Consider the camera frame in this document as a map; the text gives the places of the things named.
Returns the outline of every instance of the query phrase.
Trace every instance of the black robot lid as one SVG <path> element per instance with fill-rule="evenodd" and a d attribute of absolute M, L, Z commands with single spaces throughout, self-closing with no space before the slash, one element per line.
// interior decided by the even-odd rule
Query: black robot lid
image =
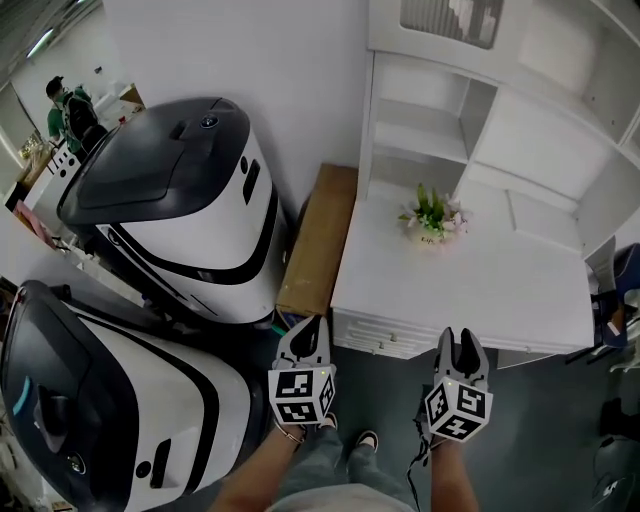
<path fill-rule="evenodd" d="M 69 226 L 181 217 L 227 186 L 249 138 L 247 114 L 223 98 L 149 108 L 112 133 L 58 204 Z"/>
<path fill-rule="evenodd" d="M 16 296 L 0 376 L 11 428 L 40 474 L 81 510 L 123 510 L 138 443 L 135 391 L 41 282 L 28 281 Z"/>

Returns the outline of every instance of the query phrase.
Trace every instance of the floor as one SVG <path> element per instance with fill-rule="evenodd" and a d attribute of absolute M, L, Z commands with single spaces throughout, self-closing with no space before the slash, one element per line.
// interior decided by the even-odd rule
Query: floor
<path fill-rule="evenodd" d="M 252 355 L 254 364 L 267 369 L 276 341 L 254 339 L 238 347 Z M 495 365 L 497 352 L 490 350 L 489 358 Z M 433 359 L 433 351 L 410 361 L 341 348 L 333 352 L 338 394 L 332 408 L 345 446 L 352 445 L 361 430 L 375 429 L 380 436 L 379 464 L 399 479 L 404 479 L 418 450 L 411 419 L 422 384 L 432 382 Z M 640 482 L 634 487 L 631 477 L 635 471 L 640 480 L 640 443 L 619 440 L 598 450 L 603 440 L 598 435 L 602 404 L 621 396 L 625 412 L 635 413 L 639 407 L 640 371 L 608 372 L 619 359 L 612 356 L 590 366 L 584 360 L 565 366 L 564 358 L 555 356 L 492 371 L 491 422 L 465 445 L 464 452 L 482 510 L 640 510 Z M 593 497 L 594 462 L 598 476 L 626 477 L 600 504 L 607 482 L 601 482 Z M 430 470 L 429 466 L 414 472 L 423 511 L 429 510 Z M 216 493 L 214 484 L 157 510 L 205 511 Z"/>

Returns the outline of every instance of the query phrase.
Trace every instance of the ceiling light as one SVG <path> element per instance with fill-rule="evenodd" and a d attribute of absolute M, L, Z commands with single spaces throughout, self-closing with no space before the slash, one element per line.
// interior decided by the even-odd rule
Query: ceiling light
<path fill-rule="evenodd" d="M 31 51 L 29 53 L 27 53 L 27 59 L 29 57 L 31 57 L 34 53 L 36 53 L 38 51 L 38 49 L 47 42 L 47 39 L 49 39 L 51 37 L 51 34 L 53 34 L 53 29 L 50 28 L 49 30 L 47 30 L 44 35 L 40 38 L 40 40 L 36 43 L 36 45 L 31 48 Z"/>

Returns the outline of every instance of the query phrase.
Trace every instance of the white desk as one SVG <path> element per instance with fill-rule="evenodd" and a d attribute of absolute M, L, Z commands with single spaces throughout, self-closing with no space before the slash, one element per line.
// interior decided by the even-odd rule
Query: white desk
<path fill-rule="evenodd" d="M 466 181 L 469 233 L 420 251 L 397 217 L 415 191 L 372 181 L 353 212 L 332 299 L 336 345 L 410 358 L 448 326 L 484 346 L 568 353 L 593 345 L 580 254 L 517 233 L 504 191 Z"/>

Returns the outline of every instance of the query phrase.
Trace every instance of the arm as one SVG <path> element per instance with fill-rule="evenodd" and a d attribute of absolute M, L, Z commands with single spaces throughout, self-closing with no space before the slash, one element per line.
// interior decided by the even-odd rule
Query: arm
<path fill-rule="evenodd" d="M 302 438 L 299 427 L 283 428 Z M 274 428 L 255 453 L 226 479 L 209 512 L 264 512 L 273 503 L 297 446 Z"/>
<path fill-rule="evenodd" d="M 462 460 L 460 443 L 445 441 L 431 456 L 431 510 L 479 512 L 478 500 Z"/>

